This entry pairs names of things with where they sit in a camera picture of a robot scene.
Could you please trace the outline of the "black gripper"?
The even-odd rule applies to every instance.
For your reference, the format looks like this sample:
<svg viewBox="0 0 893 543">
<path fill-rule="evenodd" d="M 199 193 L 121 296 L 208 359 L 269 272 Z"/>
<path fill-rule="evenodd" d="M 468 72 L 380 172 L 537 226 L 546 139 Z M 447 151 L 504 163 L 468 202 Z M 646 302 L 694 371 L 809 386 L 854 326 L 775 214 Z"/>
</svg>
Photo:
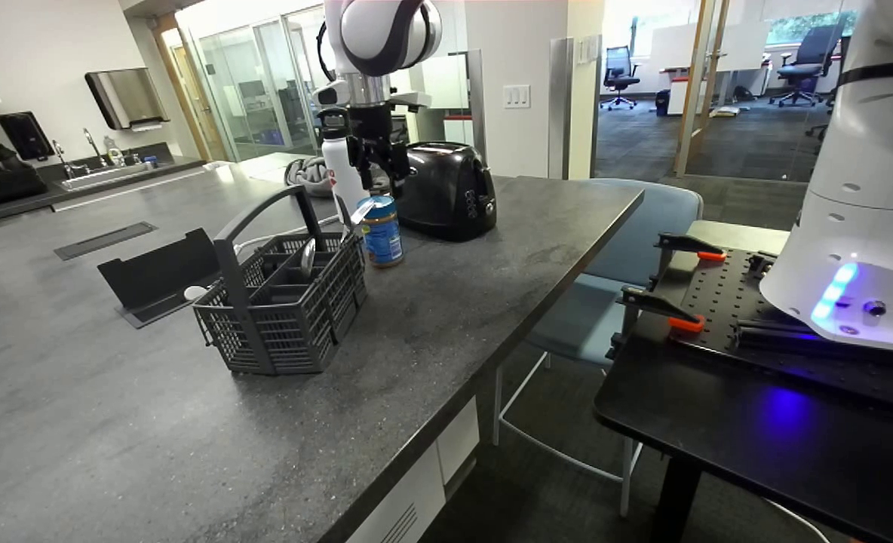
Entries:
<svg viewBox="0 0 893 543">
<path fill-rule="evenodd" d="M 386 163 L 392 193 L 401 190 L 410 175 L 407 151 L 398 148 L 389 157 L 392 139 L 392 109 L 389 106 L 362 106 L 347 112 L 350 121 L 350 154 L 356 157 L 356 172 L 365 193 L 374 193 L 374 163 Z"/>
</svg>

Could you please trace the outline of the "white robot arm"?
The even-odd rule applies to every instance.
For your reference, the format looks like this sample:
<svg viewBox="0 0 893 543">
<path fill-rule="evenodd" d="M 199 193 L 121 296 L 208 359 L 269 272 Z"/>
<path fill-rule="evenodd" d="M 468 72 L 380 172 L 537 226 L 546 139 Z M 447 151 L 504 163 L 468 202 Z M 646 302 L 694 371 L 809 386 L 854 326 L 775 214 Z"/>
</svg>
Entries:
<svg viewBox="0 0 893 543">
<path fill-rule="evenodd" d="M 440 45 L 434 0 L 323 0 L 341 130 L 338 208 L 359 217 L 389 172 L 386 78 Z M 833 344 L 893 350 L 893 0 L 866 0 L 806 199 L 760 296 Z"/>
</svg>

